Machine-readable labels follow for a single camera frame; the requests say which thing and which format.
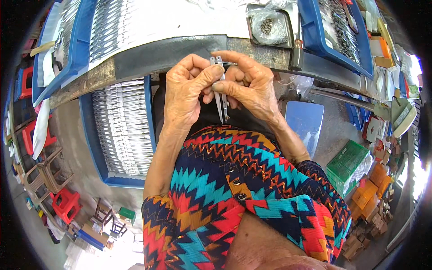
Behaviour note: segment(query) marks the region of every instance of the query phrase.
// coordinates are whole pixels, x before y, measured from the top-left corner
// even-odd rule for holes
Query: forearm
[[[276,136],[280,150],[286,159],[295,164],[311,159],[302,140],[279,112],[267,124]]]
[[[162,127],[152,164],[147,172],[144,199],[148,196],[168,193],[175,161],[188,132],[188,129],[171,125],[164,124]]]

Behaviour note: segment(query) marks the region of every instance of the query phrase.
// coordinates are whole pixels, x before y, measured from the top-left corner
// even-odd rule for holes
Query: workbench
[[[188,54],[195,53],[208,58],[209,52],[221,50],[244,53],[274,71],[312,77],[319,81],[318,84],[322,83],[327,88],[379,100],[376,92],[368,92],[363,76],[307,51],[304,53],[302,71],[294,72],[289,67],[290,49],[256,45],[247,38],[199,35],[163,39],[119,52],[57,90],[50,97],[50,107],[56,108],[107,85],[166,72]]]

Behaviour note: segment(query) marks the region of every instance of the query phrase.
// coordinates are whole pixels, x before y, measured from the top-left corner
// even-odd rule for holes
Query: red plastic stool
[[[21,96],[19,99],[30,98],[32,96],[32,86],[27,88],[27,80],[33,77],[33,66],[24,69],[21,82]]]
[[[66,223],[70,224],[79,210],[83,207],[78,203],[79,193],[70,193],[65,187],[60,190],[55,196],[50,193],[53,199],[52,207],[55,213]]]
[[[36,120],[30,122],[23,130],[22,130],[22,137],[24,138],[24,145],[25,145],[25,149],[27,151],[27,154],[29,155],[33,155],[33,136],[30,135],[30,133],[35,130],[35,126],[36,126]],[[47,129],[47,139],[45,140],[45,144],[44,147],[57,142],[57,138],[51,137],[50,134],[50,129]]]

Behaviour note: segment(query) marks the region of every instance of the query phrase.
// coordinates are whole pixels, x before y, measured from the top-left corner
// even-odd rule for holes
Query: zigzag pattern fabric
[[[168,195],[144,200],[146,268],[224,268],[246,210],[330,263],[351,224],[348,206],[318,164],[295,168],[264,135],[211,126],[183,144]]]

